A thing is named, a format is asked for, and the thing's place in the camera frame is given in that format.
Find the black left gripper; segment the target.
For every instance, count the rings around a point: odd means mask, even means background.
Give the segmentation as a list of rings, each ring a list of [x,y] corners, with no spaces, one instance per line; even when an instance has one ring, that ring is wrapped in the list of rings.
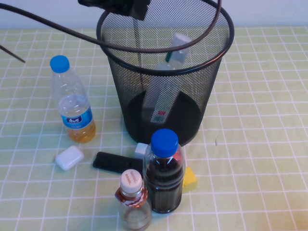
[[[137,20],[144,20],[149,0],[78,0],[80,5],[98,7],[110,13],[129,15]]]

